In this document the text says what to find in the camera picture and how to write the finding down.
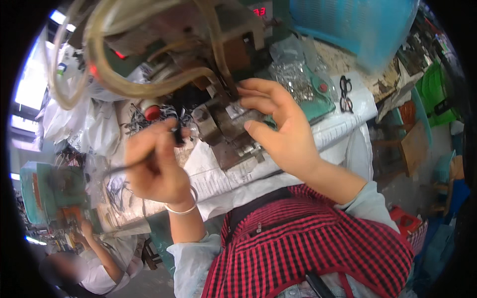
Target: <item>red indicator light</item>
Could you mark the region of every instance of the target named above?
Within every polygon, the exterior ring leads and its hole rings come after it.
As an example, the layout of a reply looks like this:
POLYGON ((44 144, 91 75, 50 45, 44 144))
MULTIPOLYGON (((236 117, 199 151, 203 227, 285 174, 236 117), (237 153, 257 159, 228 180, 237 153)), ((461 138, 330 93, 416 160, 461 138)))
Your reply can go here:
POLYGON ((118 51, 114 51, 114 52, 116 53, 116 55, 118 55, 119 58, 121 58, 121 59, 126 58, 126 56, 124 56, 124 55, 121 54, 120 52, 118 52, 118 51))
POLYGON ((258 8, 258 9, 255 9, 253 10, 253 12, 258 15, 259 17, 265 15, 266 11, 265 11, 265 7, 261 7, 261 8, 258 8))

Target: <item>plastic stool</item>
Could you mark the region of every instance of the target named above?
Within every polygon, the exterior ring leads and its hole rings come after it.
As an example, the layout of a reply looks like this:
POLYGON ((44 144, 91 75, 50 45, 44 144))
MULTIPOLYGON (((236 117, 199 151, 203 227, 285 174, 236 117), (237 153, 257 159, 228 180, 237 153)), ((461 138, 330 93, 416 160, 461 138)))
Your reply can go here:
POLYGON ((404 212, 404 210, 396 205, 394 205, 393 209, 389 212, 389 216, 393 221, 399 220, 397 227, 404 238, 415 232, 422 223, 419 218, 407 214, 404 212))

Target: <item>plaid apron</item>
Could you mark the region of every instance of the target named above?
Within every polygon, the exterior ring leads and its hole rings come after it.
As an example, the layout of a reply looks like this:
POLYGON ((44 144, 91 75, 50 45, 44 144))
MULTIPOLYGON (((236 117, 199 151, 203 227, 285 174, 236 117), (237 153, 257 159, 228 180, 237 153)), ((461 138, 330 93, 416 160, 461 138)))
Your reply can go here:
POLYGON ((223 251, 209 270, 202 298, 275 297, 301 283, 307 272, 345 274, 382 297, 405 286, 413 253, 390 227, 334 209, 330 199, 305 185, 274 192, 270 200, 232 228, 229 212, 221 230, 223 251))

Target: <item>red knob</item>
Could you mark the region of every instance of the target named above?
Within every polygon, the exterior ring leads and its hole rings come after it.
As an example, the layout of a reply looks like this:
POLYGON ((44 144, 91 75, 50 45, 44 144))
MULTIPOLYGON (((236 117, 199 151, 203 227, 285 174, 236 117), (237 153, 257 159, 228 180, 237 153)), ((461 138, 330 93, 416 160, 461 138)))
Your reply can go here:
POLYGON ((320 91, 325 93, 326 91, 328 91, 328 85, 323 83, 323 84, 320 84, 320 91))
POLYGON ((161 109, 157 105, 152 105, 146 109, 144 116, 148 121, 156 120, 161 116, 161 109))

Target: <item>right hand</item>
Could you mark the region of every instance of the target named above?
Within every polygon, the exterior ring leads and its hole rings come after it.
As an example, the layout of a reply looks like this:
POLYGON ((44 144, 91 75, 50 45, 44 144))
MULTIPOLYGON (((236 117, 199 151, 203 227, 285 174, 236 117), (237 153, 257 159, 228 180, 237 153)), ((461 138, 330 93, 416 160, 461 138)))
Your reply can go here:
POLYGON ((241 81, 240 86, 240 104, 272 115, 279 129, 276 132, 264 123, 250 120, 245 122, 245 130, 283 171, 306 181, 322 159, 301 108, 277 82, 254 78, 241 81))
MULTIPOLYGON (((168 204, 189 204, 189 176, 176 161, 174 147, 176 142, 171 129, 176 119, 167 119, 141 130, 126 143, 125 164, 134 164, 144 159, 151 151, 154 158, 126 170, 134 194, 140 198, 168 204)), ((190 130, 182 128, 182 137, 189 137, 190 130)))

